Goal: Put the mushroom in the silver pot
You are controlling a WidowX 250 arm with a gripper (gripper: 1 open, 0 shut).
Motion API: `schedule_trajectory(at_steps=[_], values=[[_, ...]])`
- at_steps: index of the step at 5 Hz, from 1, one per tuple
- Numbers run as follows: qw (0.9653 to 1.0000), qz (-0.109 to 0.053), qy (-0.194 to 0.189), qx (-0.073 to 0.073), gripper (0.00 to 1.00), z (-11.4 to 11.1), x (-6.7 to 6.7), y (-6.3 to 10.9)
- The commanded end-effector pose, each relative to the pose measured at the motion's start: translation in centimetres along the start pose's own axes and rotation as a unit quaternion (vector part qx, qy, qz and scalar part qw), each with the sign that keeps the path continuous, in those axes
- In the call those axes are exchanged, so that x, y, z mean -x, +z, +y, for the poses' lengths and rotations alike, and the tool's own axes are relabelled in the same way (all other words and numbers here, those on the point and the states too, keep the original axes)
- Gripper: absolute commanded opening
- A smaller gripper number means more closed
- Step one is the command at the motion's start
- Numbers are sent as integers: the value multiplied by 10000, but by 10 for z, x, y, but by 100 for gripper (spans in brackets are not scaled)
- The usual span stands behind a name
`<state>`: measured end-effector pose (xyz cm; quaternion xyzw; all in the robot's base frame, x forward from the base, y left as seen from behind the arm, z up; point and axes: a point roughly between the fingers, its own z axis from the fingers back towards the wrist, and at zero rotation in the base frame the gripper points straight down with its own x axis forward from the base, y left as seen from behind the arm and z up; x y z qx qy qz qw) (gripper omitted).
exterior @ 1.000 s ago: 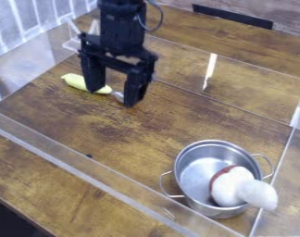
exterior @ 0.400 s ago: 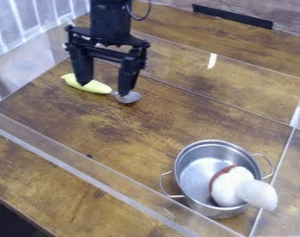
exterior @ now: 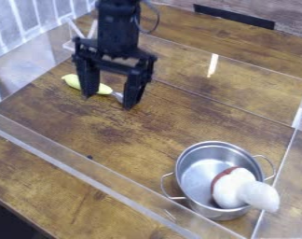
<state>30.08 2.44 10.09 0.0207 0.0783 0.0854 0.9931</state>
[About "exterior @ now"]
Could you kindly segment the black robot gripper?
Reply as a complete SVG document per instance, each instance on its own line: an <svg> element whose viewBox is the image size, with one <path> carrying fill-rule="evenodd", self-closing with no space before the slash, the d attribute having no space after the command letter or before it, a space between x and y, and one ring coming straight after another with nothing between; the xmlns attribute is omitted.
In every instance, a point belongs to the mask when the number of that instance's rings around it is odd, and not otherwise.
<svg viewBox="0 0 302 239"><path fill-rule="evenodd" d="M73 62L81 82L82 95L91 97L99 90L101 70L127 74L123 85L123 108L130 110L142 100L146 85L153 79L157 56L139 48L141 34L150 34L141 26L142 2L147 0L98 0L98 34L95 38L75 36ZM131 70L130 66L105 60L135 59L138 67L146 70Z"/></svg>

